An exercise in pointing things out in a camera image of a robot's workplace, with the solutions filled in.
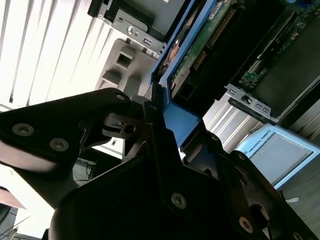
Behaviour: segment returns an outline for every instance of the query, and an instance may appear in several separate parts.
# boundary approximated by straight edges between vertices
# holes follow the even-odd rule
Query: electronic component
[[[170,78],[173,102],[203,116],[224,94],[224,86],[241,78],[239,72],[246,71],[244,62],[252,58],[284,10],[277,0],[217,2]]]
[[[261,112],[252,104],[237,99],[228,93],[230,103],[262,122],[283,124],[293,123],[317,98],[320,71],[314,67],[319,62],[318,14],[320,1],[312,3],[297,1],[286,4],[286,10],[269,30],[256,51],[255,58],[244,65],[247,71],[241,78],[232,79],[237,92],[248,95],[252,102],[264,105],[267,112]],[[304,101],[303,109],[291,114]]]

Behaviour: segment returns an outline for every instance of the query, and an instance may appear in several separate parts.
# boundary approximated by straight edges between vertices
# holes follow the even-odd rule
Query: black metal bracket
[[[59,204],[47,197],[56,208],[50,240],[96,239],[106,229],[117,238],[149,239],[148,230],[156,239],[317,239],[249,159],[227,154],[203,126],[183,164],[156,89],[142,105],[107,88],[0,114],[1,162],[38,192],[59,195]],[[111,137],[124,139],[122,163],[70,184],[78,155]]]

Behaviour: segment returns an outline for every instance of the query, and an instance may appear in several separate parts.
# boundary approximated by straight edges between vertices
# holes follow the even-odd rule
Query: black screw hole
[[[126,134],[132,134],[134,131],[135,131],[135,126],[133,126],[133,125],[128,125],[128,126],[126,126],[125,128],[124,128],[124,132],[126,133]]]

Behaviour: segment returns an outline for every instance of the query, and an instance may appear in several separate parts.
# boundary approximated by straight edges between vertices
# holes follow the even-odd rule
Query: black plastic part
[[[91,0],[91,4],[88,9],[88,15],[96,18],[103,3],[104,0]]]
[[[46,229],[43,233],[42,240],[49,240],[49,229]]]
[[[111,139],[102,133],[104,118],[110,113],[124,114],[130,107],[131,101],[123,92],[106,88],[3,112],[0,145],[6,151],[0,152],[1,162],[46,177],[66,177],[80,151]],[[15,134],[13,127],[19,123],[31,125],[34,133]],[[55,138],[66,140],[68,148],[53,149],[50,142]]]

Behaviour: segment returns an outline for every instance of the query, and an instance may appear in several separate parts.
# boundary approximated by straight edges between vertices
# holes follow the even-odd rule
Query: cable
[[[4,235],[6,232],[8,232],[10,229],[13,229],[14,227],[18,226],[20,223],[22,223],[23,221],[27,220],[28,218],[30,218],[31,216],[26,217],[25,219],[23,219],[22,221],[18,222],[17,224],[15,224],[14,226],[8,228],[7,230],[5,230],[3,233],[1,233],[0,237],[3,236],[2,238],[0,238],[0,240],[4,239],[6,236]]]

